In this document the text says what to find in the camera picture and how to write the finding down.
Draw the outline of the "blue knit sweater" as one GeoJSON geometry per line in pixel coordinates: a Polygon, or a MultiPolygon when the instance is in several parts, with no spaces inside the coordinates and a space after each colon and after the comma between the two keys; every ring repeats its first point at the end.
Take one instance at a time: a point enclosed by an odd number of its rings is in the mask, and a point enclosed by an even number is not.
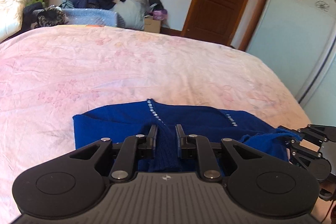
{"type": "Polygon", "coordinates": [[[112,139],[114,143],[121,143],[129,136],[148,134],[151,126],[156,125],[155,157],[140,161],[139,171],[190,172],[196,169],[195,164],[178,157],[175,131],[178,124],[185,134],[202,135],[213,143],[231,138],[283,161],[288,160],[286,140],[302,139],[295,132],[273,128],[245,111],[165,105],[148,99],[103,106],[73,116],[75,147],[84,147],[104,137],[112,139]]]}

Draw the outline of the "pale sliding wardrobe door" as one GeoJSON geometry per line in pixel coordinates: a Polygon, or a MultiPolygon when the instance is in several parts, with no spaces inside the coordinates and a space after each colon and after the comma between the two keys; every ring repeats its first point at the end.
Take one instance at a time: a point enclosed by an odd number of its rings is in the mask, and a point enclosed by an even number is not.
{"type": "Polygon", "coordinates": [[[268,0],[248,52],[315,124],[335,124],[335,0],[268,0]]]}

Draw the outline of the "pink floral bed sheet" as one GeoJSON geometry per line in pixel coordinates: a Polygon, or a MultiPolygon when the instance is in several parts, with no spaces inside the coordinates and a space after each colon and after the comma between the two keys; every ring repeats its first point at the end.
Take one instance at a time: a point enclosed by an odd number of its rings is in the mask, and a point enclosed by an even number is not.
{"type": "Polygon", "coordinates": [[[1,44],[1,223],[24,170],[74,149],[72,118],[152,98],[243,110],[274,127],[309,118],[260,59],[219,44],[113,27],[38,28],[1,44]]]}

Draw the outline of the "light blue folded blanket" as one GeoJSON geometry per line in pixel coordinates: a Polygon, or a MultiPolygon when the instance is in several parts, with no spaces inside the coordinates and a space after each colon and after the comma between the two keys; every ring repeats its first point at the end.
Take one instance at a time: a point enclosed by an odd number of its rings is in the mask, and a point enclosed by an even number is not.
{"type": "Polygon", "coordinates": [[[101,9],[62,9],[67,24],[125,28],[125,21],[114,11],[101,9]]]}

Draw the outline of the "leopard print garment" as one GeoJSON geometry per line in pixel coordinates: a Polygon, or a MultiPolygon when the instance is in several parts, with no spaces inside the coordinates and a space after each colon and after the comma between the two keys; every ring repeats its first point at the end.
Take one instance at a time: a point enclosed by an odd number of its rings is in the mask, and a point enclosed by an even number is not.
{"type": "Polygon", "coordinates": [[[50,6],[37,13],[35,28],[54,27],[67,22],[67,16],[60,7],[50,6]]]}

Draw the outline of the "cardboard box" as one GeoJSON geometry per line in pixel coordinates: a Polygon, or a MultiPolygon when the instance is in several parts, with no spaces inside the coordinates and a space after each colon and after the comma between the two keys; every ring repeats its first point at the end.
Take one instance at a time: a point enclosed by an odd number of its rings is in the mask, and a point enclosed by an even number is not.
{"type": "Polygon", "coordinates": [[[161,31],[161,21],[155,20],[152,16],[147,16],[144,18],[144,29],[145,32],[151,32],[159,34],[161,31]]]}

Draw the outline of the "white puffer jacket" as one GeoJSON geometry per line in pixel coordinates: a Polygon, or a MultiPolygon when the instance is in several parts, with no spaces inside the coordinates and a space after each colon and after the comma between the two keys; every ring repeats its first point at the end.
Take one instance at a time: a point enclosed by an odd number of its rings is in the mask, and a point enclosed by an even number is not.
{"type": "Polygon", "coordinates": [[[17,33],[22,27],[23,9],[26,0],[1,0],[0,2],[0,40],[3,42],[17,33]]]}

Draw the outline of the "clear plastic bag of bedding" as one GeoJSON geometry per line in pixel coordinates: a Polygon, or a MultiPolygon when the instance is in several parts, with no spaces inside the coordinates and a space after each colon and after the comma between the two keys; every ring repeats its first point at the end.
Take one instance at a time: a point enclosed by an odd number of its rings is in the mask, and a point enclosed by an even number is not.
{"type": "Polygon", "coordinates": [[[125,28],[144,30],[145,16],[150,11],[149,0],[113,0],[112,11],[118,13],[125,22],[125,28]]]}

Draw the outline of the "purple bag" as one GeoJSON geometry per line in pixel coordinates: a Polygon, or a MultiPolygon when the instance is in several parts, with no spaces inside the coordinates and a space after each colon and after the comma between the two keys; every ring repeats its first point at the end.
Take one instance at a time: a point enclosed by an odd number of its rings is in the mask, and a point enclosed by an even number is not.
{"type": "Polygon", "coordinates": [[[163,10],[154,10],[152,12],[152,14],[153,14],[153,19],[154,20],[159,20],[159,21],[164,21],[168,17],[168,12],[165,9],[163,9],[163,10]]]}

